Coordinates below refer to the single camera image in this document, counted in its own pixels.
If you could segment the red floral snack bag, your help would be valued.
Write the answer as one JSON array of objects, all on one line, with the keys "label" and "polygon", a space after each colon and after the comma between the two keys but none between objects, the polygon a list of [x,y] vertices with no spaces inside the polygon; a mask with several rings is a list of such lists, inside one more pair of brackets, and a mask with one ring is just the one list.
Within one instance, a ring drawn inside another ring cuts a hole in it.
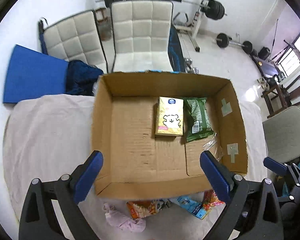
[{"label": "red floral snack bag", "polygon": [[208,190],[204,192],[202,204],[203,209],[208,213],[213,207],[222,205],[224,202],[218,199],[215,191]]}]

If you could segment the blue long snack bag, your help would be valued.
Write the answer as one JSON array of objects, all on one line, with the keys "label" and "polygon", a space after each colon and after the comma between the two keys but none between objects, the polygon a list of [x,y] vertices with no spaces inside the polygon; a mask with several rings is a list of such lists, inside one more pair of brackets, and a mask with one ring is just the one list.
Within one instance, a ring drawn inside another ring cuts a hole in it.
[{"label": "blue long snack bag", "polygon": [[169,201],[201,220],[211,212],[210,206],[204,205],[202,202],[197,202],[188,196],[170,198]]}]

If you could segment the purple soft cloth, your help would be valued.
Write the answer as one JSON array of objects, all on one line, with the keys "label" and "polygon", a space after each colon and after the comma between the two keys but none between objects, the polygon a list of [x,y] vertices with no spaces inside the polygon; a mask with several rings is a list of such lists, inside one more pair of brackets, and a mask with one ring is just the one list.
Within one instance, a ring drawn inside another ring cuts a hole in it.
[{"label": "purple soft cloth", "polygon": [[104,203],[103,210],[107,223],[112,227],[130,232],[143,232],[146,228],[146,222],[143,219],[137,218],[133,220],[120,211],[117,211],[109,203]]}]

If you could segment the orange panda snack bag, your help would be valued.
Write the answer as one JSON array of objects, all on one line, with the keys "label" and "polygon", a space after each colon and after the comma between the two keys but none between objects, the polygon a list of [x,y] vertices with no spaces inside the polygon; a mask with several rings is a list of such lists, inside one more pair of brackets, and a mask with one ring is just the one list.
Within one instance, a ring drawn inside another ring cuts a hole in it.
[{"label": "orange panda snack bag", "polygon": [[168,199],[130,201],[126,202],[126,206],[131,217],[136,220],[156,215],[161,210],[170,208],[171,201]]}]

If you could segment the green snack bag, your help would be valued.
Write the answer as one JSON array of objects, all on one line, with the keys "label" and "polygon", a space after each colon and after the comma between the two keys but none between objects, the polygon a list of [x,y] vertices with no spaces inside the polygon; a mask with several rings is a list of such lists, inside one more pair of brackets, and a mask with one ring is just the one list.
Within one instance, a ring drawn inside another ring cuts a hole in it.
[{"label": "green snack bag", "polygon": [[184,98],[187,121],[186,142],[205,139],[214,134],[206,109],[207,98]]}]

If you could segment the yellow tissue pack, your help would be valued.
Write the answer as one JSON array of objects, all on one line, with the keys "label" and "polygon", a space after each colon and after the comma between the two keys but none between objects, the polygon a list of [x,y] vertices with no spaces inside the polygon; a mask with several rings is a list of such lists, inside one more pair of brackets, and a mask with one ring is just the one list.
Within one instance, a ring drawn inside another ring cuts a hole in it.
[{"label": "yellow tissue pack", "polygon": [[155,135],[183,136],[184,101],[178,98],[161,96],[157,107]]}]

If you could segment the grey shell chair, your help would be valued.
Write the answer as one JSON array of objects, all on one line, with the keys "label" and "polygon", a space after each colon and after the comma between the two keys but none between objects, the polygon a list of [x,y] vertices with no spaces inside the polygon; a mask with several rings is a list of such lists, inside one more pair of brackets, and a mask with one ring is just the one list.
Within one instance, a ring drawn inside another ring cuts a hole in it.
[{"label": "grey shell chair", "polygon": [[262,125],[268,157],[282,164],[300,157],[299,107],[289,107]]}]

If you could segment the clear plastic wrap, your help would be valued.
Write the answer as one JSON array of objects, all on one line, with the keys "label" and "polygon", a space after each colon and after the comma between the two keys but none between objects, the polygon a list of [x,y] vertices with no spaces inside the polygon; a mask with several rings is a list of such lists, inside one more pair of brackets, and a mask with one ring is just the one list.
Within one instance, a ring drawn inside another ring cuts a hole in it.
[{"label": "clear plastic wrap", "polygon": [[223,150],[221,147],[219,135],[215,132],[211,137],[207,138],[207,142],[203,145],[203,151],[209,151],[217,161],[221,161]]}]

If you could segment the beige table cloth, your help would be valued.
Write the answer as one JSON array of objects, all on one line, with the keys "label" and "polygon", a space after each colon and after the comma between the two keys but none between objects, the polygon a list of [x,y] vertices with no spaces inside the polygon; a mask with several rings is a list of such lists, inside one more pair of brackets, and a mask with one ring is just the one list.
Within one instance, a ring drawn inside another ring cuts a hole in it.
[{"label": "beige table cloth", "polygon": [[[57,180],[70,174],[90,155],[93,110],[90,96],[46,95],[19,102],[7,121],[4,145],[4,177],[15,215],[21,210],[34,178]],[[172,205],[146,218],[143,232],[110,226],[105,199],[90,192],[79,208],[101,239],[203,239],[223,209],[214,207],[204,219]]]}]

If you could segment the dark wooden chair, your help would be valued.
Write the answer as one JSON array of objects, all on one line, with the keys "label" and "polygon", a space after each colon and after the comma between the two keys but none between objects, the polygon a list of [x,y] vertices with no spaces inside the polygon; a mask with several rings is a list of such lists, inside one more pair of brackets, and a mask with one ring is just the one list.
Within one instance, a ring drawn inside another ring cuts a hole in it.
[{"label": "dark wooden chair", "polygon": [[[289,107],[300,106],[300,75],[298,75],[287,87],[277,84],[269,90],[265,90],[261,97],[264,98],[266,102],[269,112],[269,115],[267,116],[268,119]],[[279,98],[281,108],[275,111],[273,110],[271,102],[276,98]]]}]

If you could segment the treadmill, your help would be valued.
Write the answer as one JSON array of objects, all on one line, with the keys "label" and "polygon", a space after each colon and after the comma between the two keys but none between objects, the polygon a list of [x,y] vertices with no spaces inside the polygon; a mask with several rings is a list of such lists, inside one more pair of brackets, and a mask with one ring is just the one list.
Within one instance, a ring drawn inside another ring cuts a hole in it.
[{"label": "treadmill", "polygon": [[265,79],[271,78],[274,75],[284,76],[284,72],[273,61],[269,61],[270,49],[268,47],[262,47],[259,52],[253,49],[250,57],[254,64],[256,64],[261,76]]}]

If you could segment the cardboard milk box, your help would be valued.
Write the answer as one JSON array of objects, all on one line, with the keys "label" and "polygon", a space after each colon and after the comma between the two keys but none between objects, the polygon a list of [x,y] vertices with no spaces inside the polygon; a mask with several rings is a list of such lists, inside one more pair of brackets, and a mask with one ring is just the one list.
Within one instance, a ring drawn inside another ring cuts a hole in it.
[{"label": "cardboard milk box", "polygon": [[204,139],[187,142],[184,137],[155,135],[161,96],[207,98],[222,164],[247,174],[245,127],[230,80],[186,73],[116,72],[99,78],[93,109],[91,148],[103,154],[95,180],[99,197],[148,200],[210,188],[199,162]]}]

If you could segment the dark blue blanket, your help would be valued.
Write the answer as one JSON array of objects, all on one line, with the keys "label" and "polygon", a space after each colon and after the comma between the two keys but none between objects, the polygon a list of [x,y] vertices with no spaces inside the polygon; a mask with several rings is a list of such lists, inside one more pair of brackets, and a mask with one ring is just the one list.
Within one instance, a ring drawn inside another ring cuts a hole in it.
[{"label": "dark blue blanket", "polygon": [[68,63],[66,70],[65,93],[69,95],[93,96],[94,84],[104,72],[81,60]]}]

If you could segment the blue foam mat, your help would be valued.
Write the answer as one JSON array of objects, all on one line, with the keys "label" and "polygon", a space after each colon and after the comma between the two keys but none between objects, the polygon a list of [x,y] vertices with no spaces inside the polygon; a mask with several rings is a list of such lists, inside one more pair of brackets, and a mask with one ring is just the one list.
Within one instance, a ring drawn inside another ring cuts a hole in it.
[{"label": "blue foam mat", "polygon": [[15,45],[7,68],[3,103],[65,93],[68,62]]}]

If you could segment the barbell on floor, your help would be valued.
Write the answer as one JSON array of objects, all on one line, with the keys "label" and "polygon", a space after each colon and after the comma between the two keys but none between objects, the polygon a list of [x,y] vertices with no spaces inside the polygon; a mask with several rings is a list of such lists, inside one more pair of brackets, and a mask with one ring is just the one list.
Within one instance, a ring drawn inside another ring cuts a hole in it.
[{"label": "barbell on floor", "polygon": [[253,52],[253,44],[250,41],[244,41],[243,43],[235,42],[225,33],[219,33],[217,35],[216,43],[219,48],[226,48],[231,44],[241,47],[246,54],[251,54]]}]

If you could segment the chrome dumbbell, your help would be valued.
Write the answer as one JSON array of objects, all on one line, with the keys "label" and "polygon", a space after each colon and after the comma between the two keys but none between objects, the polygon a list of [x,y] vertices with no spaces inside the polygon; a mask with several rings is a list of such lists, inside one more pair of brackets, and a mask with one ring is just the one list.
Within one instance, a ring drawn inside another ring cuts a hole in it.
[{"label": "chrome dumbbell", "polygon": [[199,74],[199,70],[198,68],[193,66],[193,61],[191,58],[185,58],[184,63],[185,63],[185,71],[187,73]]}]

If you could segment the white weight rack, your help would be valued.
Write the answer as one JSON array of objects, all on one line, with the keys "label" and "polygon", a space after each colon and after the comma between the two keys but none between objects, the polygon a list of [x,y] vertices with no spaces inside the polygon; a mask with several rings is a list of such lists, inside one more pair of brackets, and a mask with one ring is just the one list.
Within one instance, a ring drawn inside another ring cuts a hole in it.
[{"label": "white weight rack", "polygon": [[190,23],[177,24],[177,14],[173,20],[173,25],[178,32],[182,32],[188,35],[190,41],[196,52],[200,52],[200,47],[196,41],[199,29],[203,20],[203,16],[208,13],[210,14],[216,8],[216,2],[214,0],[201,0],[198,4],[199,8],[194,13],[194,17]]}]

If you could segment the barbell on rack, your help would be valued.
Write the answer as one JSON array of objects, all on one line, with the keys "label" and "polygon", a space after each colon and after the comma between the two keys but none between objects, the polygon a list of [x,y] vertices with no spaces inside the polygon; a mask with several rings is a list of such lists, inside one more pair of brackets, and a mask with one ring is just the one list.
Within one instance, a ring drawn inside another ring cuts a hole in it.
[{"label": "barbell on rack", "polygon": [[[119,1],[130,1],[130,0],[95,0],[95,3],[104,3],[106,8],[109,8],[113,2]],[[168,1],[177,3],[186,3],[190,5],[195,5],[199,8],[199,12],[202,12],[207,18],[212,20],[221,20],[224,16],[227,16],[225,12],[225,7],[221,2],[215,0],[202,0],[201,2],[191,2],[187,0],[158,0],[158,1]]]}]

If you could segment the white quilted chair left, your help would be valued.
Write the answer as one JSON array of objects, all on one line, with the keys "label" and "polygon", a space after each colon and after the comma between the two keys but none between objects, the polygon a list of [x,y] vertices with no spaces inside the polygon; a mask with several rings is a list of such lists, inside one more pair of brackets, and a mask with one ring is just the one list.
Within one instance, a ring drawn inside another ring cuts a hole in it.
[{"label": "white quilted chair left", "polygon": [[65,61],[81,60],[108,72],[96,13],[86,10],[64,18],[43,31],[47,54]]}]

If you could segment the white quilted chair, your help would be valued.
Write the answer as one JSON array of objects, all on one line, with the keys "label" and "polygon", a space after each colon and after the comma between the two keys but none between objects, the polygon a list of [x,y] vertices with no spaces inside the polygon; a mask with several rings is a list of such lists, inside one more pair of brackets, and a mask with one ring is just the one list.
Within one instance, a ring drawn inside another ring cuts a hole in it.
[{"label": "white quilted chair", "polygon": [[172,2],[114,2],[110,12],[115,50],[113,72],[173,71],[168,57]]},{"label": "white quilted chair", "polygon": [[43,31],[47,54],[65,61],[81,60],[108,72],[96,13],[86,10],[64,18]]}]

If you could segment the white quilted chair centre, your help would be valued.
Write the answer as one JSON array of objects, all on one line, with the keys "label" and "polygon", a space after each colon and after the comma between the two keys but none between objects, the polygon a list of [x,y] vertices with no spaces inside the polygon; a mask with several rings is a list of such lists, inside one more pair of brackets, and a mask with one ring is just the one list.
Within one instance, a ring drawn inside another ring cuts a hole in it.
[{"label": "white quilted chair centre", "polygon": [[115,50],[113,72],[173,71],[168,57],[172,2],[114,2],[110,12]]}]

